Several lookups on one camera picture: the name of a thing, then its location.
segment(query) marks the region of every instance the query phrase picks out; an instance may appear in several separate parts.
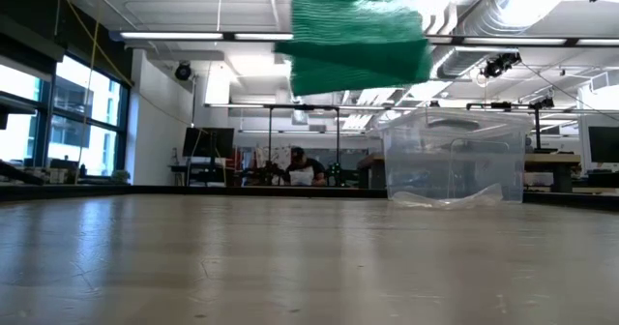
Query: glass window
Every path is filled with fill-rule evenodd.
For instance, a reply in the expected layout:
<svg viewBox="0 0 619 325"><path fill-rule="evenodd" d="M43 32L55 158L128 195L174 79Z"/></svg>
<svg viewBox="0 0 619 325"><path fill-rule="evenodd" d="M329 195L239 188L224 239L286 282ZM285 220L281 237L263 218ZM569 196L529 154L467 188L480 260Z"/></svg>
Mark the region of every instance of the glass window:
<svg viewBox="0 0 619 325"><path fill-rule="evenodd" d="M8 162L32 158L36 130L37 116L9 115L7 128L0 131L0 160Z"/></svg>
<svg viewBox="0 0 619 325"><path fill-rule="evenodd" d="M86 92L88 80L90 90ZM118 103L120 84L70 57L64 57L56 66L54 106L71 112L86 114L88 117L118 125Z"/></svg>
<svg viewBox="0 0 619 325"><path fill-rule="evenodd" d="M79 160L82 123L60 116L52 118L52 134L47 156L51 159ZM88 175L110 175L114 170L116 132L86 126L81 163Z"/></svg>
<svg viewBox="0 0 619 325"><path fill-rule="evenodd" d="M42 81L30 74L0 65L0 91L38 101Z"/></svg>

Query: man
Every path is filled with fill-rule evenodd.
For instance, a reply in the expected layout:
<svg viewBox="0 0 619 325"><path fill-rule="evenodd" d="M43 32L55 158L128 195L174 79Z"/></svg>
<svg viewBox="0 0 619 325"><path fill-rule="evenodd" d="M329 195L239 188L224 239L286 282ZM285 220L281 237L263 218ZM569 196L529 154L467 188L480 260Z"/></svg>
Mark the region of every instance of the man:
<svg viewBox="0 0 619 325"><path fill-rule="evenodd" d="M325 167L322 164L315 160L308 158L306 156L306 152L301 147L293 147L290 150L290 165L286 169L286 173L284 175L284 181L286 185L302 185L294 178L298 178L298 174L301 172L309 173L311 175L311 185L312 186L325 186L327 185L327 180L325 179Z"/></svg>

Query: plastic storage container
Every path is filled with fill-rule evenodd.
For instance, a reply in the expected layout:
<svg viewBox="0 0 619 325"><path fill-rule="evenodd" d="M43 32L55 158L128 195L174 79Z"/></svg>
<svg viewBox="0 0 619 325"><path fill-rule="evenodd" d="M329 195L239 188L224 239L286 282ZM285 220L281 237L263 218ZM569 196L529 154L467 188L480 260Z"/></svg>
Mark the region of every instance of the plastic storage container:
<svg viewBox="0 0 619 325"><path fill-rule="evenodd" d="M495 184L503 200L522 201L528 115L425 108L382 126L390 199L473 195Z"/></svg>

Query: green netting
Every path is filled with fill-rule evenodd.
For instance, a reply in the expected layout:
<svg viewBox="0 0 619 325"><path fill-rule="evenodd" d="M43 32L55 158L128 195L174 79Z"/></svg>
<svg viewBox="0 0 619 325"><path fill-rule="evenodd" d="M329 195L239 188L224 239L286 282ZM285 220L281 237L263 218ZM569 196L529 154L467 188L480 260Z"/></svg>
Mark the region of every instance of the green netting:
<svg viewBox="0 0 619 325"><path fill-rule="evenodd" d="M292 0L292 90L303 96L425 82L431 58L415 0Z"/></svg>

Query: ductwork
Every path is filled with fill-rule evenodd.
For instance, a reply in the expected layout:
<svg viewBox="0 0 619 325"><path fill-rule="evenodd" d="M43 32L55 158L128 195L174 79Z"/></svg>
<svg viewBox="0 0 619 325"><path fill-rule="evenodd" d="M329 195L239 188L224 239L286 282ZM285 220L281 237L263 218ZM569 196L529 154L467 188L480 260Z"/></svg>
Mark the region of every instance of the ductwork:
<svg viewBox="0 0 619 325"><path fill-rule="evenodd" d="M563 0L484 0L455 30L466 36L517 36L548 15ZM442 61L439 78L454 79L466 74L491 52L458 52L437 47L434 62Z"/></svg>

